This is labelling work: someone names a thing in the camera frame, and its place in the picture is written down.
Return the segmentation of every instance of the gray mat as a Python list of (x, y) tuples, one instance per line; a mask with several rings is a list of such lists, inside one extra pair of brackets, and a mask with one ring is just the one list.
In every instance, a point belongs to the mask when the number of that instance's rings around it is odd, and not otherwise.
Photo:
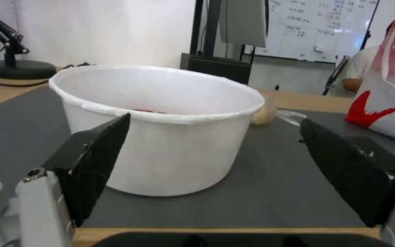
[[(307, 114), (346, 131), (342, 114)], [(40, 166), (68, 137), (60, 99), (46, 87), (0, 104), (0, 181), (13, 189), (28, 169)], [(105, 188), (84, 226), (363, 226), (298, 139), (298, 128), (281, 120), (251, 127), (231, 171), (215, 186), (168, 198)]]

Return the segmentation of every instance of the wooden table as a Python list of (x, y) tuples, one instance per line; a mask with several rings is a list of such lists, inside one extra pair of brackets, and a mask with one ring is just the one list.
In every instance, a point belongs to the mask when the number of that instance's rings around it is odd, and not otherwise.
[[(36, 81), (3, 80), (4, 83), (26, 84)], [(0, 103), (35, 89), (35, 87), (12, 88), (0, 86)], [(346, 113), (351, 99), (293, 92), (261, 90), (273, 97), (279, 108), (313, 110), (332, 113)], [(349, 233), (373, 238), (379, 237), (379, 228), (78, 228), (74, 236), (75, 247), (90, 247), (108, 236), (125, 232), (166, 232), (166, 233)]]

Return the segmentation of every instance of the person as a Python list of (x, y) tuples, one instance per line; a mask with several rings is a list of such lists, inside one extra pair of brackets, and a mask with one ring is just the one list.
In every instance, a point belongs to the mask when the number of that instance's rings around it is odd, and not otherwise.
[[(391, 26), (392, 23), (387, 27), (386, 35), (388, 34)], [(362, 84), (363, 77), (370, 69), (371, 63), (373, 62), (378, 50), (379, 46), (369, 47), (361, 50), (351, 58), (346, 66), (342, 80), (344, 89), (352, 92), (358, 91)]]

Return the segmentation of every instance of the bowl rim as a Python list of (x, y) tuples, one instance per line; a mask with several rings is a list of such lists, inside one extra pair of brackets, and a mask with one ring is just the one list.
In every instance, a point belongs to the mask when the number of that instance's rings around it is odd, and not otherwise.
[[(58, 81), (64, 79), (69, 75), (75, 73), (81, 73), (84, 71), (92, 71), (92, 70), (108, 70), (108, 69), (138, 69), (138, 70), (157, 70), (157, 71), (165, 71), (170, 73), (181, 73), (181, 74), (188, 74), (199, 76), (203, 78), (208, 78), (212, 80), (217, 80), (220, 83), (226, 83), (230, 86), (236, 86), (243, 91), (250, 94), (252, 97), (255, 97), (259, 103), (256, 106), (246, 108), (240, 111), (234, 111), (230, 113), (222, 113), (222, 114), (202, 114), (202, 115), (179, 115), (179, 114), (158, 114), (158, 113), (151, 113), (145, 111), (137, 111), (132, 109), (125, 109), (119, 108), (109, 105), (104, 105), (100, 103), (95, 103), (89, 100), (84, 100), (77, 96), (74, 96), (58, 86)], [(252, 87), (237, 83), (235, 81), (229, 80), (225, 77), (218, 77), (215, 75), (208, 75), (199, 72), (193, 72), (188, 70), (182, 69), (172, 69), (172, 68), (163, 68), (163, 67), (155, 67), (155, 66), (117, 66), (117, 65), (96, 65), (96, 66), (80, 66), (74, 67), (70, 69), (61, 70), (53, 77), (49, 79), (49, 87), (53, 91), (55, 91), (65, 103), (78, 106), (80, 108), (94, 111), (96, 113), (101, 114), (108, 114), (108, 115), (115, 115), (115, 116), (122, 116), (124, 114), (130, 113), (131, 118), (139, 119), (147, 122), (160, 122), (166, 124), (195, 124), (198, 122), (209, 122), (214, 120), (221, 120), (221, 119), (233, 119), (242, 117), (249, 114), (254, 114), (255, 112), (259, 111), (265, 103), (264, 97)]]

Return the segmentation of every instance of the lamp base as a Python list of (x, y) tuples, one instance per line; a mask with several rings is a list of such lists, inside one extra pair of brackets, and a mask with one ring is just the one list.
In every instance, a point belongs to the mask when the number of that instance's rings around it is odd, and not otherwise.
[(40, 61), (17, 60), (14, 66), (7, 66), (0, 60), (0, 78), (14, 80), (47, 79), (56, 74), (56, 67)]

